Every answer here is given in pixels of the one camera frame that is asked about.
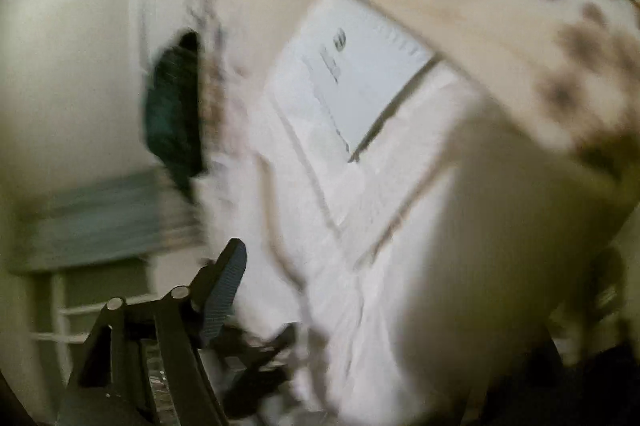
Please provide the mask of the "dark green garment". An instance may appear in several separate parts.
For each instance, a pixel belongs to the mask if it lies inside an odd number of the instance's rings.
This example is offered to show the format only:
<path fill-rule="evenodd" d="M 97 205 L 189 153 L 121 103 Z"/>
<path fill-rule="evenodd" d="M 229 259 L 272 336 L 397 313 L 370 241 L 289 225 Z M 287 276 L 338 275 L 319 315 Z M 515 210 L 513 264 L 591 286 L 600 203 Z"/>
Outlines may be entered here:
<path fill-rule="evenodd" d="M 205 172 L 198 106 L 198 53 L 194 30 L 181 33 L 155 60 L 146 82 L 143 137 L 183 198 L 195 203 L 192 179 Z"/>

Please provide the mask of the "grey-green striped curtain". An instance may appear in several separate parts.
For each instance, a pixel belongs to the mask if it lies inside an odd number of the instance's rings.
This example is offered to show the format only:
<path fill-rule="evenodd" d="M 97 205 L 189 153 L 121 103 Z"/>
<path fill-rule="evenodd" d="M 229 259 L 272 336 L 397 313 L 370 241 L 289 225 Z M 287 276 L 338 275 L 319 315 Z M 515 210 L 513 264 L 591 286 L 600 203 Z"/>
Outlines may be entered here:
<path fill-rule="evenodd" d="M 18 210 L 19 276 L 110 264 L 204 243 L 198 210 L 151 168 L 37 198 Z"/>

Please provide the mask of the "white wardrobe door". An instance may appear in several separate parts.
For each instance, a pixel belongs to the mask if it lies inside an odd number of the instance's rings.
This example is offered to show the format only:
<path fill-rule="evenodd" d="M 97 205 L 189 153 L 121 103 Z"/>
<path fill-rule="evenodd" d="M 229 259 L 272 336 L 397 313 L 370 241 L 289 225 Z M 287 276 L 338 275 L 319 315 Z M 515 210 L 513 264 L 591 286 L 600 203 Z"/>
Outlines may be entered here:
<path fill-rule="evenodd" d="M 194 30 L 196 0 L 128 0 L 129 68 L 139 79 L 182 30 Z"/>

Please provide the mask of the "white pants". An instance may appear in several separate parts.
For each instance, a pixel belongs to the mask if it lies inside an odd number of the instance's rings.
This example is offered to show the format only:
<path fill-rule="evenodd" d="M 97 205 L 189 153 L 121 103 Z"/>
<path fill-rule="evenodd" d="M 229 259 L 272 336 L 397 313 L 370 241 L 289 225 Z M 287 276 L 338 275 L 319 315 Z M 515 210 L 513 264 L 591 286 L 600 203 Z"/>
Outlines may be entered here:
<path fill-rule="evenodd" d="M 222 115 L 198 200 L 240 238 L 250 334 L 294 321 L 293 385 L 342 425 L 407 425 L 523 349 L 638 200 L 637 145 L 574 152 L 359 0 L 221 4 Z"/>

